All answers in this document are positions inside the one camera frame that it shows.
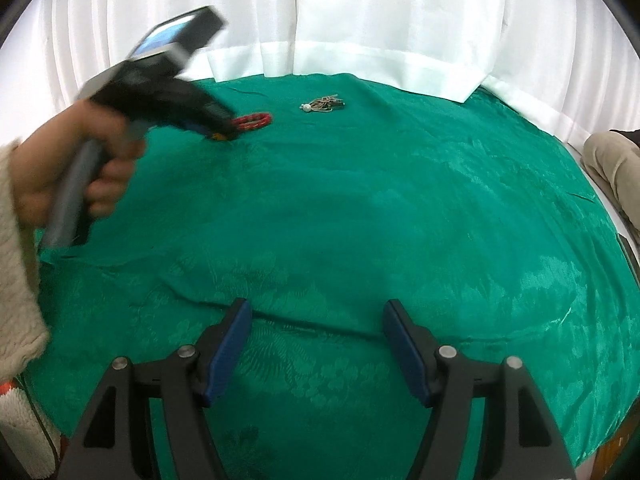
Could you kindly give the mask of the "fluffy beige sleeve forearm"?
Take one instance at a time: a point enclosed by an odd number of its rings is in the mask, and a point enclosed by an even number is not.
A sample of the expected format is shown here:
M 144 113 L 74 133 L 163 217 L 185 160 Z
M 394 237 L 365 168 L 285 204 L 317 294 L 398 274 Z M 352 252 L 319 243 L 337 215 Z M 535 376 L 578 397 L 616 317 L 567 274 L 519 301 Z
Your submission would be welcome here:
M 14 209 L 10 157 L 17 143 L 1 147 L 1 382 L 39 358 L 49 331 L 37 304 L 35 233 L 21 226 Z

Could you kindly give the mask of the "person's left hand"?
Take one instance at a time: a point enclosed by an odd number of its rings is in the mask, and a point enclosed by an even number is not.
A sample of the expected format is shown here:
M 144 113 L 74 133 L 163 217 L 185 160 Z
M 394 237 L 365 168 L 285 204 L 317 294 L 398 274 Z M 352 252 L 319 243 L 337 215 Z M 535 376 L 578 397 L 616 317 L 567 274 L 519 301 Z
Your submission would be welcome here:
M 97 140 L 110 160 L 85 188 L 90 216 L 109 216 L 124 196 L 134 166 L 145 151 L 145 142 L 132 140 L 128 122 L 107 107 L 81 100 L 39 127 L 11 153 L 10 176 L 17 220 L 31 228 L 43 228 L 58 185 L 81 144 Z

